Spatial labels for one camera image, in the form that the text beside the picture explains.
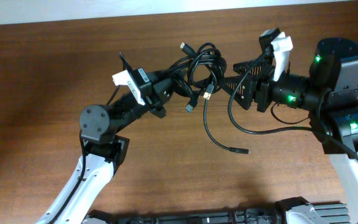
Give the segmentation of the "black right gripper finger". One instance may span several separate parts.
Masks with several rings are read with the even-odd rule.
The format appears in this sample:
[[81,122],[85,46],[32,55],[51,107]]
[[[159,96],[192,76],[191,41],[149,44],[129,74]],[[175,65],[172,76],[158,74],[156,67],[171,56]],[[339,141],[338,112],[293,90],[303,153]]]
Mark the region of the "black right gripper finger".
[[233,70],[239,75],[245,75],[248,70],[249,74],[253,76],[272,76],[274,74],[274,66],[270,60],[263,59],[257,62],[254,66],[254,60],[235,63]]
[[[226,77],[221,80],[221,88],[232,95],[236,86],[242,80],[241,76],[236,77]],[[236,91],[234,100],[245,110],[248,110],[251,107],[251,103],[254,100],[255,95],[255,81],[253,76],[247,76],[244,81],[239,85],[239,88]]]

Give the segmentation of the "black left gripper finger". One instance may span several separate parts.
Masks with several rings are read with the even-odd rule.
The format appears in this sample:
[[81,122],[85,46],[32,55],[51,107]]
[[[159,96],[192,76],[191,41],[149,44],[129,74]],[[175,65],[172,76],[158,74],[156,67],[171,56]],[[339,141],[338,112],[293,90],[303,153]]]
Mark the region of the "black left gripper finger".
[[194,100],[193,90],[190,87],[190,84],[184,80],[177,79],[164,79],[163,80],[163,99],[167,100],[172,97],[174,93],[187,97]]
[[161,80],[169,78],[170,75],[178,75],[178,76],[184,77],[185,70],[177,70],[177,71],[171,72],[171,73],[165,73],[165,70],[156,70],[156,71],[147,73],[149,80],[152,82],[159,82]]

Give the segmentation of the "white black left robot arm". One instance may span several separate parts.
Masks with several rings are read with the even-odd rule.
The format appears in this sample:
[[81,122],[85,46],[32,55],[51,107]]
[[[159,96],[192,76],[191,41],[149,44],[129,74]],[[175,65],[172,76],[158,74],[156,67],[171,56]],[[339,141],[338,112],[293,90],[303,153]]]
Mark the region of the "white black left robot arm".
[[80,114],[81,156],[75,170],[39,223],[82,223],[100,191],[123,163],[129,139],[118,132],[150,112],[159,118],[184,72],[145,72],[127,68],[112,76],[116,86],[129,93],[113,104],[88,105]]

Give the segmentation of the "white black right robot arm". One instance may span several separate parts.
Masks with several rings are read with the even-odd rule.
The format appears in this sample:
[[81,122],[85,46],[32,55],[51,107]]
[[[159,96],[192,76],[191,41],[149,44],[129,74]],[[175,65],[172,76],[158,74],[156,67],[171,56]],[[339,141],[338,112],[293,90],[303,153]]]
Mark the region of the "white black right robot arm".
[[323,146],[347,202],[313,205],[303,197],[280,200],[274,223],[358,223],[358,44],[332,37],[318,42],[307,77],[290,72],[291,38],[279,29],[259,37],[262,53],[236,63],[220,87],[245,110],[264,112],[272,103],[308,112],[307,127]]

